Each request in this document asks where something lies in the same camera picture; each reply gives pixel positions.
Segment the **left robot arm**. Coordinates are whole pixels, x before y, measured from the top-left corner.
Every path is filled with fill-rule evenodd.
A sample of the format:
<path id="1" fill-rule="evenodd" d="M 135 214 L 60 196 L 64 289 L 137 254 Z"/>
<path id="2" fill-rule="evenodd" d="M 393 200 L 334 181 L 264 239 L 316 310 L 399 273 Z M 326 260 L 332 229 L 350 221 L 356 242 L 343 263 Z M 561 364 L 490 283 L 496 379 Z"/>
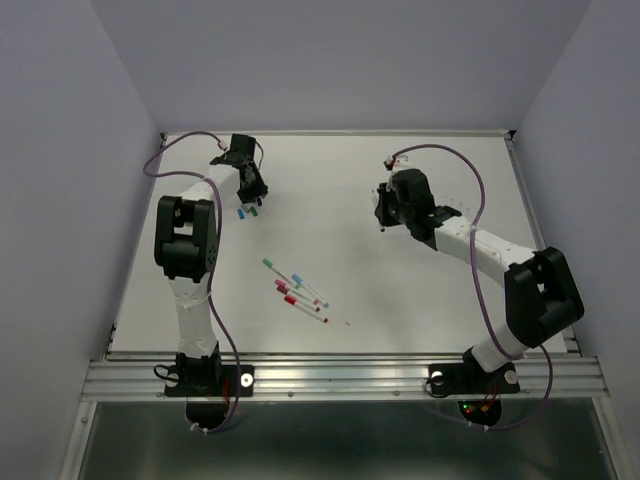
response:
<path id="1" fill-rule="evenodd" d="M 209 162 L 205 173 L 174 170 L 152 173 L 150 158 L 143 173 L 159 179 L 170 176 L 193 178 L 184 192 L 161 197 L 156 210 L 154 260 L 168 278 L 173 291 L 179 325 L 179 346 L 175 364 L 163 379 L 173 394 L 210 394 L 227 380 L 223 373 L 219 341 L 211 323 L 211 281 L 219 253 L 222 228 L 223 190 L 240 201 L 242 214 L 256 214 L 268 194 L 261 175 L 264 152 L 252 136 L 233 134 L 226 145 L 210 134 L 221 155 Z"/>

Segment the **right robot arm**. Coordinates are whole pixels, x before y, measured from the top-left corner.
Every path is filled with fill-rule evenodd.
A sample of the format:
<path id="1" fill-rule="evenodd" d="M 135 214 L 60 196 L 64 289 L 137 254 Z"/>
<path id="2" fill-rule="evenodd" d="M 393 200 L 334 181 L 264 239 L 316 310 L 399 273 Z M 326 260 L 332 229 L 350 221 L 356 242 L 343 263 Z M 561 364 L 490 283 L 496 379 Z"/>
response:
<path id="1" fill-rule="evenodd" d="M 564 254 L 535 251 L 478 229 L 455 208 L 435 203 L 427 177 L 409 168 L 393 173 L 375 190 L 374 215 L 381 227 L 405 226 L 411 237 L 436 252 L 470 265 L 474 288 L 480 273 L 503 288 L 505 324 L 487 328 L 460 366 L 463 384 L 482 390 L 496 370 L 579 321 L 585 313 Z"/>

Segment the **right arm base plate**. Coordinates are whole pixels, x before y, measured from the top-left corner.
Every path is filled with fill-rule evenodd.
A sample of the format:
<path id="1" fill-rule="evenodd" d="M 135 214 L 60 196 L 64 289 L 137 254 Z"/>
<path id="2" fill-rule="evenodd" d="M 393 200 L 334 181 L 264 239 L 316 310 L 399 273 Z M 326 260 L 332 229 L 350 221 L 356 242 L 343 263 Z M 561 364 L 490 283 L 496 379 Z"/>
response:
<path id="1" fill-rule="evenodd" d="M 487 373 L 471 363 L 440 363 L 429 366 L 423 390 L 432 398 L 461 396 L 458 409 L 462 420 L 484 430 L 496 427 L 502 416 L 501 395 L 521 391 L 513 363 Z"/>

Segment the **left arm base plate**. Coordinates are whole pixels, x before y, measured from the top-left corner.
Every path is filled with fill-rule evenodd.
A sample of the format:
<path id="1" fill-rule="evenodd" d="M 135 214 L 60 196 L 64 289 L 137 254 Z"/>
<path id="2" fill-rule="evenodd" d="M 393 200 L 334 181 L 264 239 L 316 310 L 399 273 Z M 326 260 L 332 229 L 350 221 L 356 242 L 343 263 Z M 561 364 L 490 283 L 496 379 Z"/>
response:
<path id="1" fill-rule="evenodd" d="M 185 416 L 192 430 L 213 434 L 228 427 L 241 398 L 253 396 L 253 365 L 221 365 L 204 370 L 156 365 L 163 396 L 186 402 Z"/>

